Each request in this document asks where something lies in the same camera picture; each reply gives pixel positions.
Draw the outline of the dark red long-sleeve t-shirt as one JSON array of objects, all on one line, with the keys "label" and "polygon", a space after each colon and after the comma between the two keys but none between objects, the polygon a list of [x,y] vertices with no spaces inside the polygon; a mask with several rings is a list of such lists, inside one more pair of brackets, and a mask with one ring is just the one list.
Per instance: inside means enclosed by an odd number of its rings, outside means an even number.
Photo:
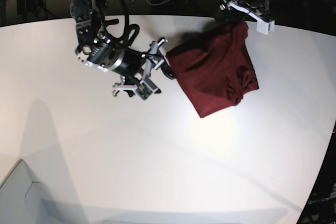
[{"label": "dark red long-sleeve t-shirt", "polygon": [[166,58],[199,117],[236,106],[259,89],[246,47],[248,25],[220,25],[171,49]]}]

